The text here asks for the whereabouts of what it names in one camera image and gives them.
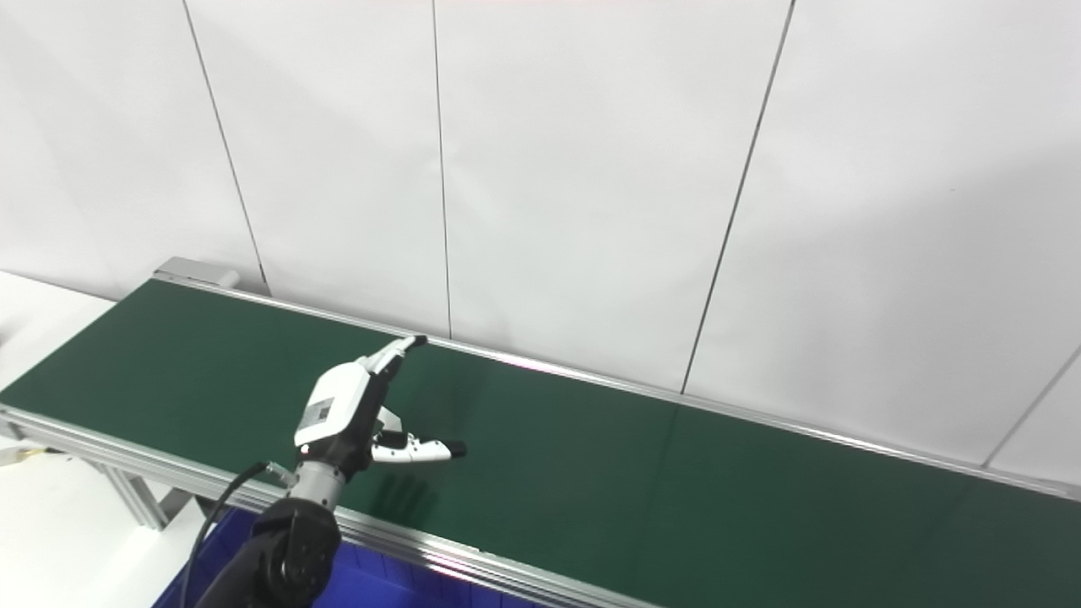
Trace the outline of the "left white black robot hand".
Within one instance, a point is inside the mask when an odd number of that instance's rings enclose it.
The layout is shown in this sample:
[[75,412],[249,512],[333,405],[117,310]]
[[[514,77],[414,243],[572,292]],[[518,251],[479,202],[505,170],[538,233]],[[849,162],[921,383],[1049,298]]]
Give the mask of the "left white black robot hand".
[[425,343],[427,336],[422,334],[393,339],[381,351],[332,366],[318,376],[294,434],[295,491],[344,485],[372,464],[431,463],[467,455],[463,440],[406,432],[400,417],[386,407],[405,355]]

